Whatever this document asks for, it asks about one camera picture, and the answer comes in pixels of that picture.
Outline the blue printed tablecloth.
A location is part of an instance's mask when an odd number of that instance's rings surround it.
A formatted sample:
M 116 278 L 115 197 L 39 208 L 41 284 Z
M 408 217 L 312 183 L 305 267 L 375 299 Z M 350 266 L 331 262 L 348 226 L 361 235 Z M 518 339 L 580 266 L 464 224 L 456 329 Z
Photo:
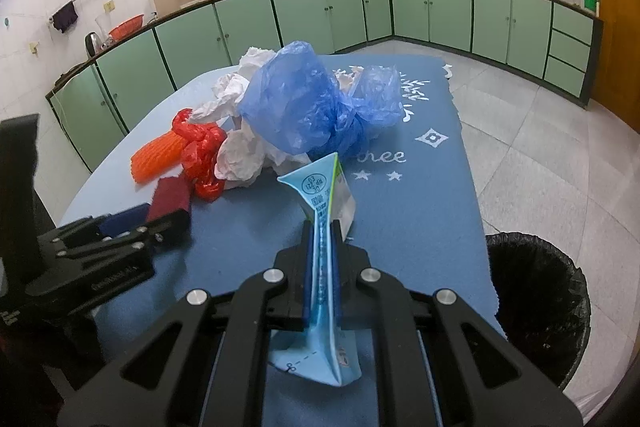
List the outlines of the blue printed tablecloth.
M 194 217 L 118 305 L 134 341 L 62 426 L 475 425 L 466 334 L 496 339 L 480 210 L 442 60 L 400 58 L 410 119 Z

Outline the blue plastic bag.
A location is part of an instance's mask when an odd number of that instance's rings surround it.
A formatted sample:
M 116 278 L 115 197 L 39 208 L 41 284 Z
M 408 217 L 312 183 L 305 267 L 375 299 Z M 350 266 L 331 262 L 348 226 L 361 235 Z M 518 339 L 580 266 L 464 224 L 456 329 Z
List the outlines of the blue plastic bag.
M 393 67 L 367 66 L 342 91 L 312 46 L 294 41 L 255 72 L 239 113 L 284 153 L 353 158 L 404 118 L 400 75 Z

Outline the black trash bin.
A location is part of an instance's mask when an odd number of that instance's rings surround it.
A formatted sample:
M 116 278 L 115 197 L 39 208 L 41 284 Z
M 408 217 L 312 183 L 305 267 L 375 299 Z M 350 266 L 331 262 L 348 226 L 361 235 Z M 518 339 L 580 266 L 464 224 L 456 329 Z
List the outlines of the black trash bin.
M 496 319 L 506 339 L 553 384 L 565 389 L 591 333 L 591 303 L 582 269 L 558 247 L 532 234 L 486 237 Z

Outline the red plastic basin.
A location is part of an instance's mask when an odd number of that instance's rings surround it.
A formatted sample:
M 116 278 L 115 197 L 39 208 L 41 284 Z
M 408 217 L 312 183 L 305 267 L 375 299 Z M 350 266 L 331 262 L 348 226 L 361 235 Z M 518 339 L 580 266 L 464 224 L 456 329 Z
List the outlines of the red plastic basin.
M 142 25 L 143 14 L 139 14 L 134 17 L 130 17 L 128 18 L 128 20 L 120 23 L 112 30 L 110 30 L 108 34 L 115 42 L 119 42 L 122 41 L 122 39 L 125 39 L 140 30 L 142 28 Z

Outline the red plastic bag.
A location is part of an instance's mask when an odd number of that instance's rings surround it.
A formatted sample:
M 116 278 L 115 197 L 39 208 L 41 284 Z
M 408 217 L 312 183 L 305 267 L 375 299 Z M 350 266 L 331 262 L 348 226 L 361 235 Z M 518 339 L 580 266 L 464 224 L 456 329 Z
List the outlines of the red plastic bag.
M 186 140 L 180 155 L 183 176 L 191 183 L 196 196 L 213 202 L 224 193 L 224 180 L 215 176 L 218 152 L 227 133 L 214 122 L 193 124 L 192 109 L 179 110 L 171 130 Z

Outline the small dark red pad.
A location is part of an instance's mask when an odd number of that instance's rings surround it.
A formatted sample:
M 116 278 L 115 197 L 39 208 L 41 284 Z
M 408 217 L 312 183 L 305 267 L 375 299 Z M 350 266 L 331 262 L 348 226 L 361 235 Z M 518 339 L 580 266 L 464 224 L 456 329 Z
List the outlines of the small dark red pad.
M 146 221 L 152 222 L 171 213 L 191 212 L 191 184 L 183 176 L 165 176 L 155 187 Z

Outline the dark hanging towel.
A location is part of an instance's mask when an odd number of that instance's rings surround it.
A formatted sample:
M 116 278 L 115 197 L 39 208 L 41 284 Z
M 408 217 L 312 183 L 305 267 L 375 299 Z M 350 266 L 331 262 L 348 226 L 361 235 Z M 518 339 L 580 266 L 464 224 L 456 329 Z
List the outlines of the dark hanging towel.
M 73 1 L 67 2 L 51 16 L 52 26 L 61 34 L 65 34 L 78 20 Z

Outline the green lower kitchen cabinets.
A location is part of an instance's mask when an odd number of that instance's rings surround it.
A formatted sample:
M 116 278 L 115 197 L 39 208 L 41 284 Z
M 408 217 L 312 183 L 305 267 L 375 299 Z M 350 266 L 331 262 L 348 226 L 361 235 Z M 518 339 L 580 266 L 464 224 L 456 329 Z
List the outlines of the green lower kitchen cabinets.
M 134 30 L 46 96 L 67 139 L 98 167 L 158 103 L 252 46 L 319 54 L 399 39 L 477 58 L 586 105 L 603 24 L 560 0 L 205 0 Z

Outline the orange foam fruit net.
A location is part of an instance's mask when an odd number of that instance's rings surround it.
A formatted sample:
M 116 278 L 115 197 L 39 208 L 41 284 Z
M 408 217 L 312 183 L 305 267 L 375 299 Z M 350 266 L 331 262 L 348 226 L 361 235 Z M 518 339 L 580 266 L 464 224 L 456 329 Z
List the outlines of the orange foam fruit net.
M 180 162 L 186 139 L 176 132 L 167 131 L 143 145 L 130 158 L 130 173 L 137 184 L 145 184 Z

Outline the steel kettle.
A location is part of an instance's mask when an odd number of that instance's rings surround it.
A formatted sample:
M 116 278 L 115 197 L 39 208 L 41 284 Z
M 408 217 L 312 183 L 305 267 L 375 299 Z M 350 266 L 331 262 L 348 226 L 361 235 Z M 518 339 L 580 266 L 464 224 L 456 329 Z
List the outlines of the steel kettle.
M 85 48 L 89 58 L 93 58 L 103 51 L 103 42 L 95 31 L 90 31 L 85 35 Z

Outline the wooden door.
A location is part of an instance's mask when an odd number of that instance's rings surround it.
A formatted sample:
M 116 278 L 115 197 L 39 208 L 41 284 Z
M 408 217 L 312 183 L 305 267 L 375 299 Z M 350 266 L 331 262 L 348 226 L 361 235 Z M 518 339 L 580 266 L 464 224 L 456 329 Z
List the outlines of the wooden door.
M 639 0 L 600 0 L 603 34 L 592 97 L 639 129 Z

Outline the white paper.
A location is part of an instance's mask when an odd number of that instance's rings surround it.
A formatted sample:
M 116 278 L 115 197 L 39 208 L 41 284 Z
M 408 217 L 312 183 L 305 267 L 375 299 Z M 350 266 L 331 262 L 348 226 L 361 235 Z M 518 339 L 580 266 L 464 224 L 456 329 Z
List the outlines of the white paper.
M 194 109 L 190 118 L 193 124 L 231 121 L 214 169 L 215 176 L 228 187 L 249 186 L 266 169 L 283 176 L 314 160 L 306 154 L 290 155 L 278 150 L 254 132 L 239 113 L 250 80 L 277 52 L 256 46 L 248 48 L 240 58 L 238 70 L 219 77 L 214 83 L 213 98 Z

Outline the blue milk carton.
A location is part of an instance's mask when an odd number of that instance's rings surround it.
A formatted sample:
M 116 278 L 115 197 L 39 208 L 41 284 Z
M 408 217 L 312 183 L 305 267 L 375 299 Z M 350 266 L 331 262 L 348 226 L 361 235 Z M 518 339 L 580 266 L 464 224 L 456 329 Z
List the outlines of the blue milk carton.
M 280 176 L 299 196 L 314 222 L 314 287 L 310 325 L 300 332 L 271 334 L 269 363 L 282 372 L 332 387 L 345 387 L 361 376 L 356 335 L 333 320 L 331 222 L 341 223 L 342 237 L 354 221 L 356 202 L 338 159 L 331 153 Z

